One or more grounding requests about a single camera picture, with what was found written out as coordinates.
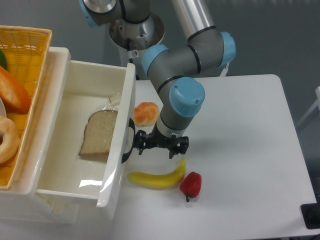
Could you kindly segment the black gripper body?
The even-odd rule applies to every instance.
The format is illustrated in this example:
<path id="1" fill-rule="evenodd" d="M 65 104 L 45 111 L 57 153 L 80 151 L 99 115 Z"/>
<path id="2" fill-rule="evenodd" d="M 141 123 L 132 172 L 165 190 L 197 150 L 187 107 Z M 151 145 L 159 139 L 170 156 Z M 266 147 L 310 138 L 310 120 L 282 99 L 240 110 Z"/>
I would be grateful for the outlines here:
<path id="1" fill-rule="evenodd" d="M 148 135 L 147 148 L 163 148 L 173 150 L 179 143 L 180 137 L 172 134 L 170 137 L 163 135 L 155 124 L 151 133 Z"/>

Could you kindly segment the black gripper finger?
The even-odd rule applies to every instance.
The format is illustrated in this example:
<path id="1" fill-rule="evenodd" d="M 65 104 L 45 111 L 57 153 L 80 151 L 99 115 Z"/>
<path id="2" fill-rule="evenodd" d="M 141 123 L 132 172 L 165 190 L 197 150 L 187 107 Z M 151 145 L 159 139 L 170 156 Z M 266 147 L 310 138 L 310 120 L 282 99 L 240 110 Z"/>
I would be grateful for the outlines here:
<path id="1" fill-rule="evenodd" d="M 189 137 L 188 136 L 172 136 L 170 138 L 169 144 L 168 144 L 168 150 L 169 150 L 169 159 L 172 159 L 173 156 L 181 154 L 184 155 L 189 147 Z"/>
<path id="2" fill-rule="evenodd" d="M 134 136 L 134 148 L 138 150 L 138 154 L 141 155 L 144 150 L 150 148 L 149 138 L 150 134 L 147 134 L 143 130 L 138 130 Z"/>

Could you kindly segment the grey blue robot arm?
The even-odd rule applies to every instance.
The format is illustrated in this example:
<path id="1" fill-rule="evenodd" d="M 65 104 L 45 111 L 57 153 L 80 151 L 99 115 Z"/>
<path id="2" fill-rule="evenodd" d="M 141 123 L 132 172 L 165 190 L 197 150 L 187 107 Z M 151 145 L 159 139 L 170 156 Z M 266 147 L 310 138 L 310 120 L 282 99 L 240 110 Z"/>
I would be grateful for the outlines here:
<path id="1" fill-rule="evenodd" d="M 90 26 L 109 24 L 109 35 L 137 67 L 136 77 L 150 79 L 163 107 L 151 133 L 135 131 L 132 148 L 163 148 L 169 156 L 185 154 L 189 139 L 184 132 L 200 111 L 204 87 L 194 75 L 229 64 L 236 44 L 228 32 L 217 30 L 203 0 L 175 0 L 173 6 L 187 38 L 187 46 L 170 50 L 161 43 L 162 20 L 147 0 L 81 0 Z"/>

